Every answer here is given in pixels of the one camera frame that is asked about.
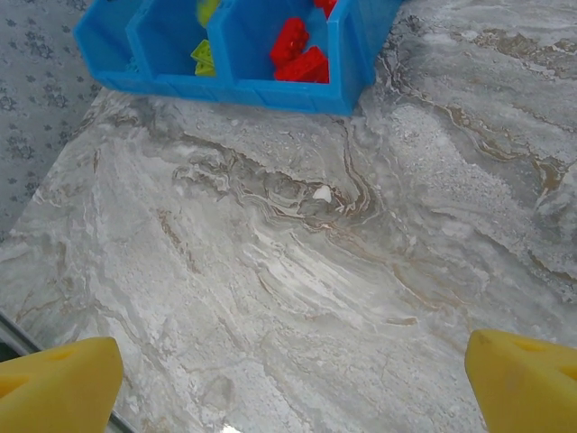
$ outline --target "floral wallpaper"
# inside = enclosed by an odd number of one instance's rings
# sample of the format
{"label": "floral wallpaper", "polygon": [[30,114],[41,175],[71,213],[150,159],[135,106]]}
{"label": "floral wallpaper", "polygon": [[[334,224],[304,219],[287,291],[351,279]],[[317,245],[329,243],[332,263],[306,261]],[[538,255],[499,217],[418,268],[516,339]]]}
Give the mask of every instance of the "floral wallpaper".
{"label": "floral wallpaper", "polygon": [[88,0],[0,0],[0,242],[100,87],[72,35]]}

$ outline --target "marble countertop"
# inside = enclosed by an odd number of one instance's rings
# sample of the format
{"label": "marble countertop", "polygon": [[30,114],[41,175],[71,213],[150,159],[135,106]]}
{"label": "marble countertop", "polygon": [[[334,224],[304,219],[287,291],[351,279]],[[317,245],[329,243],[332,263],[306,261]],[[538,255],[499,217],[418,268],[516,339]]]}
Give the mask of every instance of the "marble countertop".
{"label": "marble countertop", "polygon": [[482,432],[473,329],[577,345],[576,14],[407,2],[352,118],[102,93],[0,309],[141,432]]}

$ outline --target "white marble veining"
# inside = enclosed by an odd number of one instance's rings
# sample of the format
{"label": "white marble veining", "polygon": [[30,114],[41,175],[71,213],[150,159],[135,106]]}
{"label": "white marble veining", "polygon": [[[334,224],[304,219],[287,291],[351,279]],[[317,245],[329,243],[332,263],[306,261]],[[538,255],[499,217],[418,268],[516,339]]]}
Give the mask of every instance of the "white marble veining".
{"label": "white marble veining", "polygon": [[481,432],[475,328],[577,345],[577,24],[404,4],[352,118],[103,93],[0,249],[142,432]]}

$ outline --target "red lego brick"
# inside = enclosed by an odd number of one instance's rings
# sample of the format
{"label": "red lego brick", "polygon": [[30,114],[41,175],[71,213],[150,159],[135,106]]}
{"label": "red lego brick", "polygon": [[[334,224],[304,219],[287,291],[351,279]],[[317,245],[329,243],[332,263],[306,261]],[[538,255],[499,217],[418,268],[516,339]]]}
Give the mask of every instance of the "red lego brick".
{"label": "red lego brick", "polygon": [[328,83],[328,58],[318,47],[311,47],[307,52],[278,69],[274,78],[278,81]]}
{"label": "red lego brick", "polygon": [[308,38],[305,22],[300,18],[288,18],[270,51],[270,59],[274,66],[281,68],[296,59],[307,46]]}
{"label": "red lego brick", "polygon": [[327,20],[328,20],[328,17],[330,16],[331,12],[333,11],[335,5],[336,5],[336,0],[315,0],[315,6],[323,8],[323,11],[325,11],[325,17]]}

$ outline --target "blue divider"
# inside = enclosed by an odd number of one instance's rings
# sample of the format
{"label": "blue divider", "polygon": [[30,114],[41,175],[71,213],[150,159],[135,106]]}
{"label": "blue divider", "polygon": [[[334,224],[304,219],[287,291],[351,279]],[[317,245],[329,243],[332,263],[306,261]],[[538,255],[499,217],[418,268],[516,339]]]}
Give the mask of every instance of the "blue divider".
{"label": "blue divider", "polygon": [[[222,0],[207,30],[196,0],[95,0],[75,35],[92,75],[130,93],[349,115],[374,82],[374,61],[402,0]],[[269,53],[284,22],[307,23],[329,59],[330,84],[276,81]],[[210,40],[216,77],[195,77],[190,53]]]}

